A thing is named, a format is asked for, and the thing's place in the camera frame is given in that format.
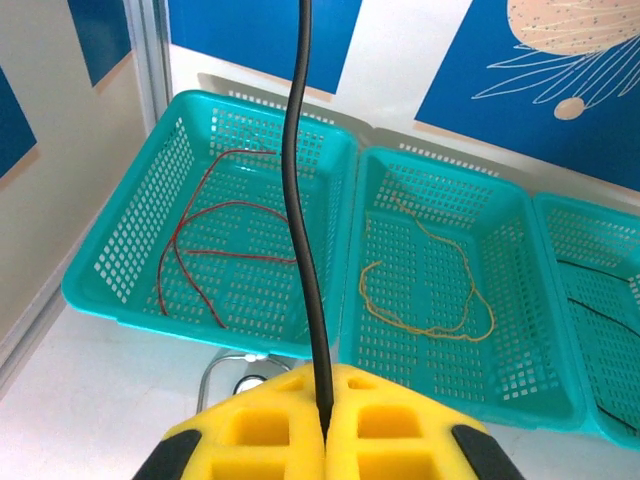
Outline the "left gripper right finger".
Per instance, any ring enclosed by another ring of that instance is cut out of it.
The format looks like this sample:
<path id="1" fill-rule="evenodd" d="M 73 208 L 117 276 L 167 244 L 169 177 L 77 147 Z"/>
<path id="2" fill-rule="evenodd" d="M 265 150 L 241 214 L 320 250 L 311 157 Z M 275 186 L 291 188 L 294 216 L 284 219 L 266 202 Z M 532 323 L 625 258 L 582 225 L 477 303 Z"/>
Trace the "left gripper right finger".
<path id="1" fill-rule="evenodd" d="M 333 367 L 327 479 L 521 479 L 484 424 L 409 388 Z"/>

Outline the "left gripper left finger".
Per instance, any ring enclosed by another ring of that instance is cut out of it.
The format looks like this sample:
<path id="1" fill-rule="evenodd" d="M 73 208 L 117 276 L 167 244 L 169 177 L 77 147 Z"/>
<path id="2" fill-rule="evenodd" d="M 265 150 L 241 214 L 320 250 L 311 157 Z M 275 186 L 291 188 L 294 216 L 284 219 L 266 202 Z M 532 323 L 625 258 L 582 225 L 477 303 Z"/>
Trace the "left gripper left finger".
<path id="1" fill-rule="evenodd" d="M 325 447 L 307 364 L 169 429 L 136 479 L 323 479 Z"/>

